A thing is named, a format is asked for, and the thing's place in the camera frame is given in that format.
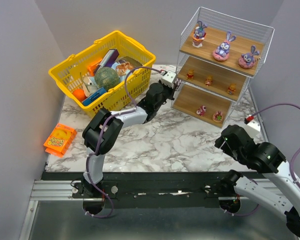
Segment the white wire wooden shelf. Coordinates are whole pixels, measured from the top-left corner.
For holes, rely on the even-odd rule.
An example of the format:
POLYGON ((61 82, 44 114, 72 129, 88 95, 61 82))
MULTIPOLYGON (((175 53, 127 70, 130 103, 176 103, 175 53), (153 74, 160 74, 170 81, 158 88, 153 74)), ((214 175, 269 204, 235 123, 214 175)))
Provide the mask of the white wire wooden shelf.
POLYGON ((251 80, 265 63, 274 32, 271 26, 199 7, 180 35, 176 79, 182 80, 182 83, 175 92, 171 106, 199 120, 222 127, 232 107, 240 102, 251 80), (198 20, 207 25, 205 39, 199 48, 194 47, 192 41, 198 20), (217 61, 212 53, 225 40, 228 31, 236 39, 230 43, 229 58, 217 61), (244 69, 239 66, 238 60, 241 54, 250 51, 252 45, 256 46, 260 55, 255 56, 257 60, 252 68, 244 69), (187 79, 189 70, 194 70, 193 80, 187 79), (207 76, 213 77, 211 86, 205 85, 207 76), (236 84, 234 95, 227 94, 230 84, 236 84), (199 116, 196 111, 202 105, 206 106, 206 113, 199 116), (213 121, 216 111, 223 113, 221 123, 213 121))

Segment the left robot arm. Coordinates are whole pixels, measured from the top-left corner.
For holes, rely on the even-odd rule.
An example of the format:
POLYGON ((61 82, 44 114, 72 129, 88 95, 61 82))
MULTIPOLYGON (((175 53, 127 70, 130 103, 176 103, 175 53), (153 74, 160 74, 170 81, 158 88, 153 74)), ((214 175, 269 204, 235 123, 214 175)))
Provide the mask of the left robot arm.
POLYGON ((87 148, 84 180, 96 187, 103 180, 103 165, 106 154, 114 146, 122 129, 150 122, 167 100, 174 99, 176 87, 161 80, 152 83, 135 107, 109 111, 104 107, 98 111, 82 133, 87 148))

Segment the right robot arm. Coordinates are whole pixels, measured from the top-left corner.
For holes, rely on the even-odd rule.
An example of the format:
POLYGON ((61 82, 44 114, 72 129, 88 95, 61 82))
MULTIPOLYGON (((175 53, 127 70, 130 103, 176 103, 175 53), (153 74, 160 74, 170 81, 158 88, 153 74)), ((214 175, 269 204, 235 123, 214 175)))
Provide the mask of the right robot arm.
POLYGON ((230 170, 221 179, 219 189, 224 195, 237 194, 247 197, 273 212, 300 238, 300 180, 275 145, 269 142, 254 142, 253 137, 259 131, 260 126, 254 122, 245 127, 228 125, 214 145, 240 164, 270 180, 282 196, 263 188, 235 170, 230 170))

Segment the purple bunny donut toy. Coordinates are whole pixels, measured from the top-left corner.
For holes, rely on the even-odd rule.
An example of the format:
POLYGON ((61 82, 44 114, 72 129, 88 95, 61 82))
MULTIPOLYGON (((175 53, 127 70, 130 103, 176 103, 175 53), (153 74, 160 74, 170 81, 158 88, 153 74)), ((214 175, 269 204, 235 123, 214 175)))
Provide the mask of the purple bunny donut toy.
POLYGON ((255 45, 252 45, 249 52, 241 54, 240 58, 238 59, 238 65, 243 69, 251 69, 257 61, 255 56, 259 55, 260 51, 257 50, 255 45))

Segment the orange bear toy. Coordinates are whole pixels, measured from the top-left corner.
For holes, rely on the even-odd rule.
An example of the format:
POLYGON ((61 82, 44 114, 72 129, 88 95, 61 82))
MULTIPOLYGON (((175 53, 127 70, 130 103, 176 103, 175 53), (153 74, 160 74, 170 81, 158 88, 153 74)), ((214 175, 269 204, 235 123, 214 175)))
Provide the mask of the orange bear toy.
POLYGON ((229 95, 234 95, 236 92, 236 84, 235 83, 231 83, 228 88, 227 88, 227 94, 229 95))
POLYGON ((187 74, 186 74, 186 79, 187 80, 193 80, 194 78, 194 70, 193 69, 189 69, 187 74))
POLYGON ((207 87, 211 86, 213 83, 213 76, 212 75, 208 75, 207 78, 205 79, 205 85, 207 87))

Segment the small purple bunny toy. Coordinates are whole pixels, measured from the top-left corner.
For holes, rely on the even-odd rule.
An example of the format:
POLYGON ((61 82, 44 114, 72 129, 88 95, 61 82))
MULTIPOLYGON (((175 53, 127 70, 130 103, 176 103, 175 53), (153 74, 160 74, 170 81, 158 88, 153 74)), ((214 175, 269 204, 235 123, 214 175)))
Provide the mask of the small purple bunny toy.
POLYGON ((201 20, 197 21, 197 26, 194 28, 192 35, 192 45, 196 48, 200 48, 203 46, 203 41, 206 37, 206 28, 208 26, 203 23, 201 20))

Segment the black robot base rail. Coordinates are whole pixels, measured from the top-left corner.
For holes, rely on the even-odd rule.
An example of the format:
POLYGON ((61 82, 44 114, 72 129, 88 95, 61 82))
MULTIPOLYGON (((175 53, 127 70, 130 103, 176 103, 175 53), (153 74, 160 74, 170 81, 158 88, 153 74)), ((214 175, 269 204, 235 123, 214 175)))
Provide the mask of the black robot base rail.
POLYGON ((72 198, 82 200, 86 215, 101 218, 119 209, 221 208, 237 213, 243 195, 235 193, 239 177, 254 173, 229 172, 105 172, 92 185, 74 179, 72 198))

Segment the pink strawberry donut toy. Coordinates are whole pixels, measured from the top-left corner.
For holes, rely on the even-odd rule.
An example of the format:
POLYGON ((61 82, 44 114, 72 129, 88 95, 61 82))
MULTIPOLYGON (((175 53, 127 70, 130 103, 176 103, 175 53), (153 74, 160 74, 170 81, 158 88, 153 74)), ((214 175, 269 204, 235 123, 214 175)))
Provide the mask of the pink strawberry donut toy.
POLYGON ((223 119, 224 119, 224 117, 223 117, 222 111, 216 111, 212 116, 212 120, 216 123, 221 123, 223 121, 223 119))

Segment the red white clown toy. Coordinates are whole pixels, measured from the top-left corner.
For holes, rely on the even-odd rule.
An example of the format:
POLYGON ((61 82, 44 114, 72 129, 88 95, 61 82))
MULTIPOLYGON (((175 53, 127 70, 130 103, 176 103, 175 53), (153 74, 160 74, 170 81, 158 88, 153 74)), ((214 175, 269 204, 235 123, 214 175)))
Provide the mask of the red white clown toy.
POLYGON ((196 111, 196 114, 198 116, 201 116, 203 117, 205 114, 206 114, 206 111, 207 111, 207 107, 205 105, 201 105, 198 110, 196 111))

